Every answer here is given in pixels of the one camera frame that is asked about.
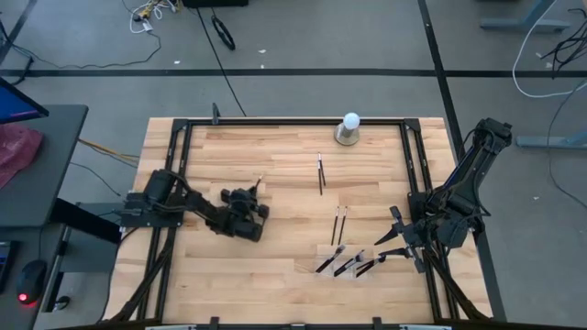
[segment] black cable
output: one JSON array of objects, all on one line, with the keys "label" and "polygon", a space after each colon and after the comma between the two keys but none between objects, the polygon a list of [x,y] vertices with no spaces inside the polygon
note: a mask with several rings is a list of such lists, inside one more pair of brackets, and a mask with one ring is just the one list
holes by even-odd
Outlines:
[{"label": "black cable", "polygon": [[[543,60],[546,57],[553,55],[551,68],[552,79],[555,79],[558,76],[559,72],[562,70],[564,66],[571,63],[572,61],[577,60],[578,58],[584,55],[587,55],[587,51],[584,51],[587,50],[587,13],[585,13],[584,10],[579,8],[574,8],[570,11],[572,10],[581,11],[586,18],[585,21],[570,37],[562,40],[557,44],[557,46],[553,50],[551,50],[546,55],[540,57],[540,59]],[[570,55],[563,59],[559,53],[571,47],[576,47],[576,49],[573,50],[570,53]]]},{"label": "black cable", "polygon": [[[118,247],[116,247],[116,253],[115,256],[118,255],[118,250],[120,249],[120,246],[122,246],[122,242],[124,242],[125,239],[127,239],[127,237],[129,237],[132,233],[136,232],[138,229],[138,227],[136,228],[132,228],[128,234],[124,235],[122,237],[122,239],[120,239],[120,243],[118,243]],[[96,324],[99,324],[100,321],[102,321],[102,319],[104,318],[104,315],[106,314],[106,306],[108,305],[108,301],[110,300],[110,285],[112,283],[112,275],[114,275],[114,269],[116,267],[116,261],[114,261],[114,263],[112,264],[112,269],[110,270],[110,273],[108,275],[108,291],[106,294],[106,301],[104,304],[104,310],[102,311],[102,314],[100,315],[100,318],[98,318],[98,320],[95,322]]]},{"label": "black cable", "polygon": [[210,20],[212,21],[212,26],[214,27],[214,30],[216,31],[218,37],[222,40],[222,43],[224,43],[229,50],[235,50],[237,48],[237,44],[235,43],[235,40],[232,38],[230,31],[228,31],[228,27],[224,25],[224,22],[222,22],[220,18],[218,18],[214,8],[210,7],[210,9],[212,9],[212,16],[210,17]]},{"label": "black cable", "polygon": [[102,216],[105,216],[105,215],[111,215],[114,212],[115,212],[115,210],[112,210],[110,212],[106,212],[106,213],[102,213],[102,214],[96,214],[95,216],[102,217]]},{"label": "black cable", "polygon": [[138,229],[138,227],[130,229],[130,231],[128,232],[128,234],[124,235],[124,237],[122,237],[122,239],[120,239],[120,244],[122,244],[122,242],[124,242],[125,239],[127,239],[127,237],[129,237],[130,235],[132,235],[132,233],[136,232],[137,229]]},{"label": "black cable", "polygon": [[551,134],[551,131],[552,131],[552,126],[554,125],[554,122],[557,120],[557,117],[559,116],[560,110],[562,110],[562,107],[570,100],[570,97],[573,96],[575,94],[575,92],[577,92],[577,90],[579,89],[579,87],[581,87],[583,85],[583,83],[585,83],[585,82],[587,82],[587,78],[583,79],[579,84],[577,84],[577,86],[575,87],[575,89],[573,89],[572,92],[570,92],[570,94],[567,95],[567,97],[564,99],[564,101],[562,101],[562,103],[560,103],[559,108],[557,109],[557,112],[552,117],[552,120],[550,121],[550,125],[548,126],[548,133],[547,133],[547,153],[548,153],[548,176],[550,177],[550,179],[554,183],[555,187],[557,187],[557,189],[559,189],[562,193],[564,193],[567,196],[569,196],[573,201],[577,202],[582,207],[584,207],[585,209],[587,209],[587,203],[586,202],[582,201],[581,199],[579,199],[577,196],[573,195],[572,193],[567,192],[557,182],[557,180],[554,177],[554,174],[552,173],[552,157],[550,155],[550,134]]},{"label": "black cable", "polygon": [[[0,39],[2,41],[4,41],[4,43],[7,44],[8,47],[16,49],[15,44],[12,42],[12,40],[10,39],[8,34],[6,33],[6,29],[4,27],[4,24],[2,23],[2,20],[0,20],[0,30],[2,31],[2,35],[4,36],[3,38],[0,38]],[[27,55],[27,56],[28,56],[28,60],[27,60],[27,64],[25,65],[25,70],[22,71],[22,74],[20,75],[20,77],[18,77],[18,79],[16,81],[10,83],[13,86],[18,86],[20,83],[25,81],[25,78],[27,77],[27,73],[30,71],[30,67],[35,62],[33,60],[32,56],[30,56],[30,55]]]},{"label": "black cable", "polygon": [[138,14],[133,13],[132,10],[130,10],[130,8],[128,8],[127,3],[125,2],[125,0],[120,0],[120,1],[122,2],[122,6],[124,6],[125,9],[130,13],[130,15],[133,16],[133,19],[134,19],[134,17],[138,17]]},{"label": "black cable", "polygon": [[[188,8],[188,10],[193,15],[196,15],[192,11],[192,8]],[[235,90],[232,89],[232,85],[230,84],[230,81],[228,80],[227,73],[224,71],[224,67],[222,66],[222,62],[220,61],[220,58],[218,57],[218,53],[216,53],[216,48],[214,47],[214,43],[212,42],[212,39],[210,39],[210,35],[208,34],[208,28],[205,26],[204,19],[202,18],[202,13],[200,13],[200,8],[197,7],[195,10],[197,11],[198,17],[200,17],[200,22],[202,22],[202,27],[204,27],[205,36],[208,39],[208,42],[210,43],[210,47],[212,47],[212,51],[214,52],[214,56],[216,57],[216,61],[218,62],[218,66],[220,67],[220,71],[222,71],[222,75],[224,76],[224,79],[227,81],[228,88],[230,89],[232,96],[235,98],[235,101],[237,102],[238,108],[240,109],[240,112],[242,113],[242,115],[247,116],[247,113],[245,113],[245,110],[243,110],[242,105],[240,105],[240,101],[237,98],[237,94],[235,93]]]},{"label": "black cable", "polygon": [[86,170],[90,171],[90,172],[91,172],[93,175],[95,175],[95,177],[96,177],[96,178],[100,179],[100,181],[102,181],[102,182],[103,182],[103,183],[106,185],[106,187],[108,187],[108,189],[110,189],[110,191],[111,191],[112,193],[114,193],[116,196],[120,197],[120,193],[118,193],[116,190],[114,190],[114,188],[112,188],[112,187],[110,186],[110,184],[108,184],[108,182],[106,182],[106,180],[104,180],[104,179],[103,179],[103,178],[102,178],[100,175],[98,175],[98,173],[96,173],[94,170],[90,169],[89,167],[87,167],[87,166],[85,166],[85,165],[78,164],[78,163],[75,163],[75,162],[73,162],[73,161],[70,161],[70,164],[71,164],[71,165],[75,165],[75,166],[79,166],[79,167],[81,167],[82,169],[86,169]]},{"label": "black cable", "polygon": [[457,232],[459,231],[459,229],[462,226],[462,224],[463,223],[468,223],[469,222],[469,219],[472,219],[472,218],[477,217],[477,216],[483,216],[483,214],[481,214],[481,213],[469,214],[469,215],[461,218],[459,220],[459,223],[457,225],[455,225],[455,228],[452,230],[452,234],[450,234],[450,241],[446,245],[446,247],[447,247],[447,257],[449,256],[449,253],[450,253],[450,246],[452,245],[452,242],[454,241],[455,236],[457,235]]},{"label": "black cable", "polygon": [[61,65],[60,66],[60,65],[57,65],[57,64],[55,64],[53,62],[50,62],[48,60],[43,60],[41,57],[39,57],[39,55],[35,54],[34,52],[32,52],[32,51],[30,51],[30,50],[28,50],[26,48],[20,47],[20,46],[14,44],[14,43],[13,43],[13,46],[16,47],[16,48],[18,48],[18,49],[20,49],[20,50],[23,50],[23,51],[29,53],[32,57],[34,57],[38,61],[42,61],[44,63],[47,63],[47,64],[49,64],[49,65],[51,65],[51,66],[53,66],[53,67],[55,67],[57,69],[60,69],[60,70],[61,69],[66,69],[66,68],[70,68],[70,67],[71,68],[80,69],[80,70],[86,69],[86,68],[105,69],[105,68],[110,68],[110,67],[125,67],[125,66],[128,66],[128,65],[133,65],[133,64],[139,64],[139,63],[146,63],[146,62],[148,62],[159,50],[161,50],[161,38],[158,35],[152,33],[151,31],[147,32],[147,34],[149,34],[150,36],[152,36],[152,37],[154,37],[154,38],[157,39],[157,48],[145,60],[133,60],[133,61],[128,62],[128,63],[110,63],[110,64],[106,64],[106,65],[85,64],[85,65],[80,66],[80,65],[75,65],[75,64],[66,64],[66,65]]},{"label": "black cable", "polygon": [[578,12],[582,13],[583,14],[583,18],[587,18],[587,13],[582,8],[571,8],[571,9],[567,9],[567,12],[569,12],[569,13],[572,13],[574,11],[578,11]]}]

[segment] computer monitor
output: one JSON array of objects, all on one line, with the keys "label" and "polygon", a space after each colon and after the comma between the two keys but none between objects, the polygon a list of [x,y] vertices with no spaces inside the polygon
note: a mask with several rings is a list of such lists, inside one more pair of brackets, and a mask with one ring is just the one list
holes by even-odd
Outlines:
[{"label": "computer monitor", "polygon": [[48,115],[49,111],[0,78],[0,124]]}]

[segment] black metal frame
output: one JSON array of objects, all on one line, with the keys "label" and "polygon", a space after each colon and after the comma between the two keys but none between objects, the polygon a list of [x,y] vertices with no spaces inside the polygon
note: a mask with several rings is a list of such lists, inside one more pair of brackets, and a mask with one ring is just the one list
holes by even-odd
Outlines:
[{"label": "black metal frame", "polygon": [[[172,124],[172,134],[170,137],[169,147],[167,149],[167,157],[165,160],[165,169],[172,170],[172,164],[174,161],[174,154],[175,149],[177,146],[177,139],[181,131],[184,131],[183,136],[183,147],[180,156],[179,162],[179,169],[178,173],[180,175],[185,175],[186,172],[186,164],[189,156],[189,149],[190,149],[190,141],[192,136],[192,131],[195,127],[198,126],[269,126],[269,125],[279,125],[279,126],[309,126],[309,125],[316,125],[316,126],[332,126],[335,127],[340,123],[340,118],[217,118],[216,124],[213,122],[213,119],[174,119]],[[420,122],[417,118],[406,118],[406,119],[386,119],[386,118],[363,118],[361,119],[361,124],[364,126],[397,126],[400,130],[400,135],[402,138],[402,147],[404,150],[404,157],[405,157],[405,165],[407,168],[407,175],[408,181],[410,184],[410,194],[418,193],[418,184],[417,178],[415,174],[415,163],[412,157],[412,151],[410,148],[410,137],[409,137],[409,130],[414,132],[414,140],[415,146],[418,154],[418,163],[420,169],[422,171],[422,179],[424,181],[425,190],[431,190],[432,187],[432,180],[430,178],[430,172],[427,164],[426,159],[426,152],[424,150],[424,141],[422,139],[422,134],[420,130]],[[181,187],[176,189],[176,193],[181,193]],[[170,244],[173,246],[175,241],[176,235],[176,228],[169,228],[167,234],[167,241],[166,245]],[[147,257],[147,266],[145,268],[145,278],[149,276],[153,276],[152,272],[154,270],[158,271],[158,269],[154,269],[153,266],[155,264],[156,252],[159,246],[159,240],[161,237],[161,229],[160,228],[153,228],[153,232],[151,235],[150,247],[149,247],[149,254]],[[448,261],[446,259],[446,255],[442,257],[443,265],[448,265]],[[165,298],[167,293],[167,284],[169,282],[169,275],[172,266],[172,259],[169,258],[162,267],[161,270],[161,282],[159,286],[159,292],[157,297],[157,304],[155,306],[155,319],[162,320],[164,307],[165,307]],[[432,269],[432,266],[428,260],[425,261],[426,267],[426,284],[428,287],[428,292],[430,296],[430,305],[432,308],[432,314],[434,316],[435,321],[442,319],[442,314],[440,311],[440,303],[438,300],[438,293],[437,293],[437,285],[435,281],[435,274]],[[458,307],[457,303],[450,294],[447,289],[447,297],[449,298],[449,310],[450,310],[450,318],[451,319],[459,319]],[[149,300],[149,291],[147,291],[140,305],[138,307],[138,320],[145,319],[145,313],[147,310],[147,301]],[[346,324],[336,324],[338,327],[344,328],[353,328],[353,329],[360,329],[360,328],[373,328],[373,324],[354,324],[354,325],[346,325]]]}]

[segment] cable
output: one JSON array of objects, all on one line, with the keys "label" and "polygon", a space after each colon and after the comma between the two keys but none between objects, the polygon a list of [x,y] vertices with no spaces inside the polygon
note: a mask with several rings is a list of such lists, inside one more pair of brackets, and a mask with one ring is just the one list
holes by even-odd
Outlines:
[{"label": "cable", "polygon": [[[115,256],[118,255],[118,250],[120,249],[120,247],[122,246],[122,242],[125,241],[125,239],[127,239],[127,237],[129,237],[132,233],[136,232],[138,229],[138,227],[136,228],[132,228],[128,234],[124,235],[121,239],[120,239],[120,243],[118,243],[118,246],[116,247],[116,254]],[[112,264],[112,269],[110,270],[110,273],[108,274],[108,291],[106,294],[106,301],[104,304],[104,310],[102,311],[102,314],[100,315],[100,317],[98,318],[98,320],[95,322],[95,324],[99,324],[102,319],[104,318],[104,315],[106,314],[106,306],[108,305],[108,301],[110,300],[110,285],[112,284],[112,275],[114,275],[114,269],[116,267],[116,261]]]},{"label": "cable", "polygon": [[160,10],[160,8],[169,8],[168,5],[163,5],[161,4],[161,0],[149,0],[145,5],[140,5],[137,8],[135,8],[134,10],[132,10],[130,12],[130,20],[128,22],[128,28],[130,29],[130,32],[134,33],[134,34],[138,34],[138,33],[143,33],[143,32],[149,32],[150,30],[147,30],[146,28],[141,29],[140,31],[135,31],[132,28],[132,24],[133,22],[136,22],[137,17],[139,18],[139,22],[140,21],[147,21],[148,24],[150,24],[149,20],[147,18],[143,18],[141,15],[137,14],[137,11],[140,8],[144,8],[144,7],[150,7],[152,6],[151,11],[155,14],[155,17],[159,20],[161,20],[163,18],[163,12]]},{"label": "cable", "polygon": [[[196,15],[192,11],[192,8],[188,8],[188,10],[190,11],[190,13],[192,13],[192,15]],[[232,96],[235,98],[235,101],[237,102],[238,108],[240,109],[240,112],[242,113],[242,115],[247,116],[247,113],[245,113],[245,110],[243,110],[242,105],[240,105],[240,101],[237,98],[237,94],[235,93],[235,90],[232,89],[232,85],[230,84],[230,81],[228,80],[227,73],[224,71],[224,67],[222,66],[222,62],[220,61],[220,58],[218,57],[218,53],[216,53],[216,48],[214,47],[214,43],[212,42],[212,39],[210,39],[210,35],[208,34],[208,28],[205,26],[204,19],[202,18],[202,13],[200,13],[200,8],[197,7],[195,10],[197,11],[198,17],[200,17],[200,22],[202,22],[202,27],[204,27],[205,36],[208,39],[208,42],[210,43],[210,47],[212,47],[212,51],[214,52],[214,56],[216,57],[216,61],[218,62],[218,66],[220,66],[220,71],[222,71],[222,75],[224,76],[224,79],[227,81],[228,88],[230,89]]]},{"label": "cable", "polygon": [[455,239],[455,235],[457,235],[457,232],[459,231],[462,224],[468,222],[469,219],[472,219],[477,216],[482,216],[482,215],[483,214],[480,214],[480,213],[469,214],[459,220],[459,223],[457,225],[455,225],[454,229],[452,230],[452,234],[450,234],[450,241],[449,241],[449,244],[447,245],[447,257],[449,256],[449,253],[450,253],[450,246],[452,245],[452,242]]},{"label": "cable", "polygon": [[115,211],[114,211],[114,210],[112,210],[112,211],[110,211],[110,212],[106,212],[106,213],[102,213],[102,214],[96,214],[95,216],[97,216],[97,217],[102,217],[102,216],[105,216],[105,215],[111,215],[111,214],[112,214],[112,213],[114,213],[114,212],[115,212]]},{"label": "cable", "polygon": [[567,9],[567,11],[569,13],[572,13],[574,11],[578,11],[578,12],[580,12],[580,13],[583,14],[583,18],[587,18],[587,12],[585,12],[585,9],[582,9],[582,8],[571,8],[571,9]]},{"label": "cable", "polygon": [[[522,52],[524,51],[524,47],[526,46],[526,42],[528,41],[528,38],[532,34],[532,31],[534,31],[534,28],[542,20],[542,18],[550,11],[550,8],[552,8],[558,1],[559,0],[555,0],[548,7],[548,9],[544,12],[544,14],[542,14],[542,16],[539,19],[537,19],[536,23],[534,23],[534,25],[532,26],[532,28],[530,28],[530,30],[526,34],[526,37],[524,38],[524,41],[522,42],[522,46],[520,47],[520,51],[517,53],[517,57],[515,58],[514,68],[512,68],[512,77],[514,78],[515,87],[517,88],[518,91],[520,91],[521,94],[523,94],[523,95],[525,95],[527,97],[531,97],[531,98],[547,98],[547,97],[552,97],[552,96],[569,95],[569,94],[573,93],[573,91],[560,92],[560,93],[550,93],[550,94],[544,94],[544,95],[534,95],[534,94],[526,93],[526,92],[524,92],[522,90],[522,88],[520,88],[520,85],[517,83],[517,79],[515,77],[515,68],[517,67],[517,63],[520,61],[520,57],[522,56]],[[584,84],[584,85],[582,85],[582,86],[580,86],[580,87],[578,87],[576,90],[579,91],[579,90],[583,89],[585,86],[587,86],[587,83]]]},{"label": "cable", "polygon": [[85,64],[85,65],[80,66],[80,65],[75,65],[75,64],[66,64],[66,65],[61,65],[60,66],[60,65],[57,65],[57,64],[55,64],[53,62],[50,62],[48,60],[42,59],[41,57],[39,57],[39,55],[35,54],[34,52],[32,52],[32,51],[30,51],[30,50],[28,50],[26,48],[20,47],[20,46],[14,44],[14,43],[12,45],[15,48],[18,48],[18,49],[20,49],[22,51],[25,51],[26,53],[28,53],[30,56],[32,56],[33,58],[37,59],[38,61],[42,61],[44,63],[47,63],[50,66],[53,66],[53,67],[55,67],[57,69],[66,69],[66,68],[70,68],[70,67],[76,68],[76,69],[80,69],[80,70],[86,69],[86,68],[105,69],[105,68],[111,68],[111,67],[125,67],[125,66],[128,66],[128,65],[133,65],[133,64],[139,64],[139,63],[146,63],[146,62],[148,62],[159,50],[161,50],[161,38],[158,35],[156,35],[156,34],[154,34],[152,32],[147,32],[147,34],[149,34],[150,36],[152,36],[154,38],[157,38],[157,44],[158,45],[157,45],[157,48],[145,60],[133,60],[133,61],[128,62],[128,63],[110,63],[110,64],[106,64],[106,65]]},{"label": "cable", "polygon": [[587,209],[587,203],[586,202],[582,201],[581,199],[579,199],[577,196],[573,195],[572,193],[567,192],[557,182],[557,180],[555,179],[554,175],[552,174],[552,157],[550,155],[550,133],[552,131],[552,126],[554,125],[554,122],[557,120],[557,117],[559,116],[560,110],[562,110],[562,107],[569,101],[570,97],[573,96],[575,94],[575,92],[579,91],[579,89],[582,88],[582,87],[580,87],[581,85],[584,86],[583,83],[585,83],[585,82],[587,82],[587,78],[585,78],[581,82],[579,82],[577,84],[577,86],[575,87],[575,89],[572,90],[572,91],[570,91],[570,93],[567,95],[567,97],[564,99],[564,101],[562,101],[562,103],[560,103],[559,108],[557,109],[557,112],[552,117],[552,120],[550,121],[550,125],[548,126],[548,133],[547,133],[547,153],[548,153],[548,176],[550,177],[550,179],[554,183],[555,187],[557,187],[557,189],[559,189],[562,193],[564,193],[567,196],[569,196],[573,201],[577,202],[582,207],[584,207],[585,209]]},{"label": "cable", "polygon": [[100,179],[100,181],[102,181],[105,184],[105,186],[108,187],[108,189],[110,189],[110,191],[112,193],[114,193],[116,196],[120,197],[120,193],[118,193],[116,190],[114,190],[114,188],[112,188],[112,186],[110,186],[110,184],[108,184],[108,182],[106,182],[106,180],[104,180],[100,175],[98,175],[98,173],[94,172],[94,170],[90,169],[89,167],[87,167],[85,165],[78,164],[78,163],[75,163],[73,161],[70,161],[70,164],[71,165],[78,166],[78,167],[81,167],[82,169],[86,169],[86,170],[90,171],[93,175],[95,175],[96,178]]},{"label": "cable", "polygon": [[100,149],[100,150],[102,150],[105,153],[118,156],[121,159],[129,160],[129,161],[136,161],[133,158],[139,158],[139,156],[137,156],[137,155],[121,154],[121,153],[119,153],[119,152],[117,152],[115,150],[112,150],[110,148],[104,147],[104,146],[99,145],[99,144],[97,144],[95,142],[85,140],[83,138],[78,138],[77,141],[80,142],[80,143],[82,143],[82,144],[84,144],[87,147],[94,147],[94,148]]},{"label": "cable", "polygon": [[118,159],[116,156],[114,156],[114,155],[111,155],[111,154],[109,154],[109,153],[105,153],[105,152],[103,152],[103,151],[100,151],[99,149],[97,149],[97,148],[95,148],[95,147],[90,147],[90,149],[92,149],[93,151],[95,151],[95,152],[97,152],[97,153],[99,153],[99,154],[101,154],[101,155],[108,156],[108,157],[110,157],[111,159],[113,159],[113,160],[116,160],[116,161],[118,161],[118,162],[120,162],[120,163],[122,163],[122,164],[125,164],[125,165],[127,165],[127,166],[129,166],[129,167],[131,167],[131,168],[133,168],[133,169],[137,169],[137,168],[138,168],[136,165],[133,165],[133,164],[131,164],[131,163],[127,163],[127,162],[123,161],[122,159]]},{"label": "cable", "polygon": [[[586,25],[587,25],[587,17],[586,17],[585,21],[581,24],[581,26],[570,37],[562,40],[561,42],[559,42],[557,44],[557,46],[553,50],[551,50],[546,55],[543,55],[540,57],[540,59],[543,60],[546,57],[553,55],[552,68],[551,68],[552,79],[555,79],[557,77],[557,75],[559,74],[559,72],[562,70],[562,68],[565,67],[567,64],[569,64],[572,61],[575,61],[578,58],[587,54],[587,52],[584,51],[585,49],[587,49],[587,29],[585,29]],[[559,53],[562,50],[567,50],[571,47],[576,46],[577,44],[579,44],[579,45],[576,47],[576,49],[574,51],[572,51],[570,53],[569,56],[567,56],[566,59],[561,60],[559,58]]]},{"label": "cable", "polygon": [[7,44],[8,47],[18,51],[21,55],[28,58],[27,64],[25,65],[25,69],[22,71],[22,74],[20,75],[20,77],[18,77],[18,79],[16,79],[14,82],[10,83],[13,86],[18,86],[20,83],[25,81],[25,79],[27,77],[27,73],[30,71],[30,67],[33,65],[33,62],[35,62],[35,61],[33,60],[32,56],[30,56],[29,54],[26,54],[26,52],[22,51],[18,47],[15,47],[15,44],[12,42],[12,40],[10,39],[8,34],[6,33],[6,29],[4,27],[4,24],[2,23],[2,20],[0,20],[0,30],[2,31],[2,36],[3,36],[3,38],[0,38],[0,40],[2,40],[5,44]]},{"label": "cable", "polygon": [[81,144],[85,145],[86,147],[92,149],[93,151],[95,151],[95,152],[97,152],[97,153],[99,153],[101,155],[108,156],[111,159],[116,160],[118,162],[121,162],[121,163],[123,163],[123,164],[125,164],[125,165],[127,165],[127,166],[129,166],[129,167],[131,167],[133,169],[136,169],[137,168],[137,165],[136,165],[136,161],[137,160],[136,159],[132,159],[132,156],[131,155],[128,155],[127,156],[127,155],[119,154],[119,153],[117,153],[117,152],[115,152],[115,151],[113,151],[111,149],[108,149],[106,147],[102,147],[102,146],[100,146],[98,144],[95,144],[93,142],[82,140],[80,138],[78,138],[78,142],[80,142]]},{"label": "cable", "polygon": [[130,229],[128,234],[124,235],[124,237],[122,237],[122,239],[120,239],[120,244],[122,244],[122,242],[124,242],[125,239],[127,239],[127,237],[129,237],[132,233],[136,232],[137,229],[138,229],[138,227]]}]

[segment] wooden table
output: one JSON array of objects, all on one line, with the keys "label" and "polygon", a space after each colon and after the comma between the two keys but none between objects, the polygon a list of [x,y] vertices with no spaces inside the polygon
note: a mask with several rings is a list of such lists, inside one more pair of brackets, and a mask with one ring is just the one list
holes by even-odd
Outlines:
[{"label": "wooden table", "polygon": [[[445,124],[442,118],[421,118],[420,123],[438,186],[454,169]],[[136,191],[143,190],[153,170],[163,168],[171,125],[172,118],[150,120]],[[318,151],[327,180],[323,196],[317,187]],[[185,215],[175,240],[164,323],[207,324],[211,316],[219,316],[222,324],[368,324],[373,316],[388,324],[432,322],[425,276],[411,260],[388,258],[358,279],[350,272],[332,278],[327,275],[332,269],[314,273],[334,251],[330,238],[338,205],[347,205],[349,214],[343,234],[346,257],[337,259],[335,267],[360,249],[372,259],[403,246],[401,238],[373,245],[391,227],[391,205],[398,205],[409,221],[399,129],[362,126],[360,142],[353,147],[340,146],[332,126],[194,129],[187,179],[213,204],[222,204],[223,188],[249,188],[261,174],[260,202],[271,208],[271,215],[259,243],[217,236],[196,215]],[[105,318],[122,307],[142,280],[150,232],[140,229],[120,247]],[[449,260],[457,283],[482,312],[491,314],[472,237]],[[156,280],[151,291],[151,314],[158,284]],[[448,316],[438,277],[437,284]]]}]

